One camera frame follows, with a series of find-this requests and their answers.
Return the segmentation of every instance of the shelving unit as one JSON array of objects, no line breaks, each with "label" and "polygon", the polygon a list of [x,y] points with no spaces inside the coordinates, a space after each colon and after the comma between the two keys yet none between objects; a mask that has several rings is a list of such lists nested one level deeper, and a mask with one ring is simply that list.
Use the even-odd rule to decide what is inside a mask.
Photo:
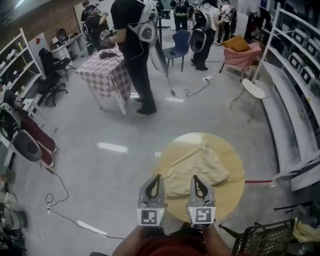
[{"label": "shelving unit", "polygon": [[[262,100],[273,132],[279,161],[280,173],[274,179],[282,176],[297,175],[291,180],[291,190],[296,191],[320,181],[320,165],[318,165],[320,164],[320,150],[306,110],[310,106],[316,122],[320,126],[320,99],[308,89],[299,73],[291,66],[289,61],[275,48],[271,47],[271,42],[274,37],[284,37],[284,40],[288,40],[296,46],[314,64],[319,73],[320,63],[290,37],[288,33],[282,32],[281,29],[277,28],[280,13],[288,15],[303,24],[306,29],[311,30],[319,38],[320,31],[303,19],[285,11],[280,6],[280,3],[278,3],[270,37],[256,73],[253,76],[253,81],[257,86],[263,83],[260,80],[256,80],[263,66],[275,84],[276,89],[272,95]],[[265,61],[268,51],[272,52],[281,62],[282,68]],[[295,88],[295,84],[292,83],[292,80],[288,76],[291,76],[298,85],[309,106],[304,105]],[[303,168],[311,164],[314,165],[313,168],[308,171],[302,171]]]},{"label": "shelving unit", "polygon": [[[20,42],[22,47],[24,47],[23,50],[20,50],[18,48],[17,46],[18,42]],[[20,66],[23,67],[23,64],[27,63],[23,67],[23,71],[19,74],[19,76],[14,81],[12,81],[10,86],[8,86],[8,89],[12,90],[15,87],[15,85],[19,83],[21,85],[21,88],[23,88],[19,92],[21,97],[24,98],[27,96],[27,93],[31,90],[31,88],[33,87],[37,79],[39,79],[40,77],[45,79],[46,77],[43,74],[42,70],[40,69],[35,59],[35,56],[33,55],[30,49],[30,46],[28,44],[28,41],[26,39],[26,36],[22,28],[20,28],[20,33],[15,38],[13,38],[2,50],[0,50],[0,58],[5,59],[5,54],[8,54],[8,51],[12,49],[16,49],[18,51],[18,54],[9,63],[7,63],[6,67],[0,73],[0,78],[5,80],[6,79],[5,74],[8,74],[8,72],[12,72],[13,70],[18,69],[16,68],[16,65],[17,67],[20,67]],[[26,74],[27,72],[30,74],[29,80],[28,80],[28,77],[22,78],[24,74]],[[38,102],[40,98],[41,98],[40,94],[36,94],[34,96],[34,99],[36,102]],[[7,152],[5,156],[4,165],[8,167],[11,157],[13,155],[13,151],[9,149],[11,145],[9,141],[7,141],[1,134],[0,134],[0,139],[1,139],[0,147],[6,147],[8,149],[7,151],[3,150],[3,152]]]}]

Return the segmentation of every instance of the round wooden table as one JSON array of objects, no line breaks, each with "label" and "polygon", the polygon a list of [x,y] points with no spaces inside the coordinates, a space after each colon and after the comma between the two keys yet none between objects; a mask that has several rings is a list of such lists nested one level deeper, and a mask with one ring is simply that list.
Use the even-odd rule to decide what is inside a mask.
[{"label": "round wooden table", "polygon": [[[162,152],[156,164],[154,175],[163,174],[170,163],[183,157],[199,146],[206,144],[220,158],[224,167],[229,171],[229,177],[214,185],[214,197],[217,220],[233,211],[238,204],[245,188],[245,171],[240,157],[234,148],[224,139],[209,133],[195,132],[176,138]],[[166,198],[167,211],[176,218],[189,222],[186,204],[189,195],[175,199]]]}]

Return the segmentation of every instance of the person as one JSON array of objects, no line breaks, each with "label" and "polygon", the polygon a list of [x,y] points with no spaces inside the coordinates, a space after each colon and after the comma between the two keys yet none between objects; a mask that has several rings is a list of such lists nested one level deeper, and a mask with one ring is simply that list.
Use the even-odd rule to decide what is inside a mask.
[{"label": "person", "polygon": [[22,109],[23,104],[11,90],[2,90],[0,87],[0,104],[6,103],[13,108],[21,117],[21,129],[27,131],[37,142],[41,149],[41,160],[46,168],[54,166],[52,153],[58,150],[57,142],[49,137],[38,124],[28,115],[28,112]]},{"label": "person", "polygon": [[222,24],[223,20],[219,20],[220,11],[218,9],[217,0],[203,0],[199,5],[200,9],[204,9],[211,19],[211,28],[209,28],[206,34],[206,40],[203,49],[200,52],[194,53],[191,61],[195,65],[196,70],[206,71],[208,68],[205,65],[206,59],[208,58],[210,47],[214,42],[216,30]]},{"label": "person", "polygon": [[148,76],[147,61],[149,44],[139,40],[137,34],[128,25],[139,22],[144,5],[138,0],[115,0],[111,6],[111,15],[116,35],[104,40],[119,46],[124,57],[124,65],[139,98],[134,100],[142,103],[136,112],[140,116],[154,114],[157,111]]},{"label": "person", "polygon": [[161,227],[137,226],[114,250],[112,256],[231,256],[214,225],[202,230],[184,223],[168,236]]},{"label": "person", "polygon": [[188,0],[171,0],[170,6],[174,10],[175,31],[180,30],[180,24],[183,30],[188,30]]},{"label": "person", "polygon": [[84,1],[82,3],[82,6],[84,8],[82,14],[81,14],[81,21],[84,22],[86,21],[86,9],[88,8],[88,6],[90,5],[90,2],[89,1]]},{"label": "person", "polygon": [[109,32],[109,26],[106,20],[108,14],[101,14],[95,5],[89,5],[85,9],[85,13],[86,18],[84,25],[86,26],[86,31],[92,38],[94,47],[99,51],[103,48],[100,43],[101,34]]},{"label": "person", "polygon": [[[220,10],[220,14],[221,15],[228,15],[231,10],[232,10],[232,6],[230,4],[230,1],[224,0],[223,6],[221,7],[221,10]],[[219,27],[218,38],[216,40],[217,45],[221,45],[221,38],[223,36],[223,33],[224,33],[223,42],[227,41],[229,39],[230,22],[231,22],[231,20],[224,19],[223,24]]]}]

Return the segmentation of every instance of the floor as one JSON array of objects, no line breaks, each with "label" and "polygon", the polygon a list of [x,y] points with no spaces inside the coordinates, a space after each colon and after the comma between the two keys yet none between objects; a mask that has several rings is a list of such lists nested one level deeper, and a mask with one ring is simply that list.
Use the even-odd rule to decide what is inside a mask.
[{"label": "floor", "polygon": [[[172,31],[164,31],[163,48],[173,45]],[[255,118],[247,123],[254,99],[245,94],[229,110],[231,101],[240,93],[240,74],[220,62],[208,62],[205,73],[191,65],[191,52],[169,67],[169,78],[177,96],[183,90],[190,93],[201,89],[202,78],[213,76],[209,87],[198,94],[177,100],[170,94],[166,77],[156,71],[149,59],[149,78],[157,105],[152,116],[138,116],[139,104],[131,99],[128,115],[123,116],[115,99],[108,100],[105,110],[99,110],[86,83],[76,74],[67,83],[69,94],[61,94],[56,107],[43,106],[43,112],[59,128],[56,133],[49,125],[45,131],[59,146],[55,157],[56,173],[69,192],[69,199],[54,209],[73,220],[81,220],[107,232],[110,236],[126,237],[137,225],[136,207],[140,186],[153,171],[159,152],[175,138],[193,132],[215,134],[233,145],[243,161],[247,181],[270,180],[278,172],[278,160],[272,132],[263,106],[259,103]],[[223,47],[212,46],[208,61],[223,60]],[[85,58],[75,63],[79,67]],[[121,146],[119,151],[98,147],[99,143]],[[37,164],[17,157],[14,162],[16,182],[13,192],[28,214],[25,230],[30,256],[88,256],[96,251],[111,255],[120,240],[104,238],[80,229],[69,220],[51,214],[50,221],[45,196],[52,193],[62,200],[66,193],[59,179]],[[274,186],[247,184],[234,211],[217,221],[238,232],[254,222],[263,224],[289,217],[280,207],[305,201],[304,194],[291,193],[288,181]],[[169,214],[164,219],[167,233],[182,223]],[[222,232],[232,247],[233,239]]]}]

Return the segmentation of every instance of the checkered tablecloth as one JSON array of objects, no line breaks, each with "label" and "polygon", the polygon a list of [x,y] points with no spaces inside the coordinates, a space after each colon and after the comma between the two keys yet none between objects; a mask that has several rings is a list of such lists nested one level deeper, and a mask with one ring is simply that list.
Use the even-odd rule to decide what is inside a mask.
[{"label": "checkered tablecloth", "polygon": [[81,75],[97,97],[110,98],[117,93],[117,89],[123,100],[127,102],[131,95],[131,79],[125,68],[124,56],[118,46],[111,49],[111,52],[119,57],[100,59],[99,55],[102,52],[109,52],[109,50],[101,50],[91,56],[76,70],[76,73]]}]

